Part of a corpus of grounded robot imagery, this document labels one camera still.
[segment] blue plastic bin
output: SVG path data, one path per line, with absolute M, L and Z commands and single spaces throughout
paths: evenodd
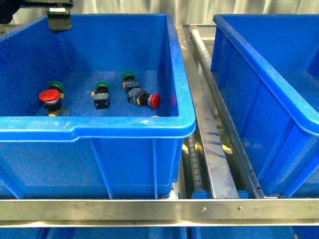
M 292 227 L 194 227 L 193 239 L 295 239 Z
M 195 113 L 170 15 L 73 15 L 53 34 L 46 18 L 0 38 L 0 198 L 163 198 L 177 181 Z M 127 102 L 122 74 L 159 92 L 152 110 Z M 39 94 L 65 86 L 69 117 L 47 117 Z M 111 85 L 96 110 L 95 84 Z
M 267 196 L 319 196 L 319 15 L 216 15 L 211 72 Z
M 0 228 L 1 239 L 46 239 L 50 228 Z
M 187 239 L 185 227 L 51 228 L 46 239 Z

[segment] metal rail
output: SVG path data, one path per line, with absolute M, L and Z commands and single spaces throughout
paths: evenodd
M 319 199 L 1 200 L 0 227 L 319 225 Z
M 191 32 L 191 40 L 194 45 L 196 45 L 194 41 L 195 36 Z M 207 85 L 211 91 L 211 95 L 214 98 L 214 101 L 216 103 L 216 107 L 218 110 L 218 113 L 221 117 L 221 121 L 223 123 L 223 126 L 225 127 L 226 132 L 230 136 L 231 142 L 232 142 L 232 150 L 236 157 L 239 159 L 240 162 L 240 170 L 242 172 L 242 175 L 244 176 L 244 181 L 247 187 L 247 190 L 251 197 L 254 198 L 265 198 L 265 195 L 262 191 L 262 188 L 258 182 L 257 176 L 254 173 L 253 167 L 249 161 L 248 155 L 246 153 L 246 150 L 244 148 L 243 143 L 241 142 L 238 132 L 236 130 L 235 124 L 230 116 L 230 113 L 227 109 L 227 106 L 223 100 L 223 97 L 221 96 L 221 93 L 219 92 L 219 89 L 215 83 L 215 80 L 210 73 L 210 69 L 208 69 L 205 65 L 204 59 L 200 55 L 198 47 L 195 47 L 197 57 L 199 59 L 201 69 L 203 71 L 203 74 L 207 80 Z

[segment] stainless steel bar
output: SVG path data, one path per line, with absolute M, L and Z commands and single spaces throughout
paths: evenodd
M 196 43 L 194 41 L 194 36 L 191 32 L 191 40 L 196 46 Z M 254 170 L 252 168 L 252 165 L 249 161 L 249 158 L 247 156 L 247 153 L 244 149 L 244 146 L 239 138 L 238 132 L 236 131 L 234 122 L 232 121 L 230 117 L 230 113 L 227 110 L 227 106 L 218 90 L 218 87 L 215 83 L 215 80 L 213 79 L 212 74 L 210 73 L 210 70 L 206 68 L 204 60 L 202 59 L 199 50 L 197 47 L 195 47 L 197 57 L 200 61 L 201 69 L 206 77 L 208 87 L 211 91 L 211 94 L 214 98 L 214 101 L 217 106 L 217 110 L 219 112 L 219 115 L 221 117 L 223 126 L 225 127 L 226 132 L 230 136 L 230 139 L 232 141 L 232 150 L 234 154 L 240 159 L 240 166 L 241 171 L 244 176 L 244 181 L 246 183 L 247 189 L 249 191 L 249 194 L 251 197 L 255 198 L 264 198 L 265 195 L 261 189 L 261 186 L 257 180 L 257 177 L 254 173 Z
M 319 199 L 1 200 L 0 227 L 319 225 Z
M 201 79 L 198 75 L 190 49 L 190 47 L 193 46 L 187 43 L 183 26 L 177 25 L 176 28 L 186 67 L 188 83 L 193 97 L 197 125 L 209 174 L 211 194 L 213 198 L 238 198 L 235 183 L 220 142 L 218 130 L 209 109 Z

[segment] metal shelf rack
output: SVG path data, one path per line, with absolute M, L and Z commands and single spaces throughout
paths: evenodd
M 0 227 L 319 225 L 319 199 L 270 199 L 263 195 L 194 41 L 192 30 L 197 29 L 212 52 L 215 26 L 176 28 L 197 116 L 196 132 L 185 141 L 187 150 L 183 152 L 188 199 L 0 200 Z M 251 199 L 238 198 L 220 128 L 229 135 Z M 200 189 L 209 191 L 213 199 L 189 199 Z

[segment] plastic bin rim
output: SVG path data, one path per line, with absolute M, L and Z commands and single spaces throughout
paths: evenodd
M 165 16 L 177 98 L 177 117 L 0 117 L 0 141 L 63 141 L 79 138 L 186 138 L 195 131 L 195 111 L 174 21 L 168 14 L 80 14 L 83 16 Z M 41 17 L 0 37 L 1 41 L 44 20 Z
M 291 15 L 251 15 L 251 14 L 220 14 L 213 21 L 225 34 L 227 39 L 243 55 L 256 71 L 265 85 L 274 94 L 281 105 L 287 110 L 296 124 L 307 133 L 319 135 L 319 113 L 284 79 L 284 77 L 242 37 L 224 17 L 319 17 L 313 14 Z

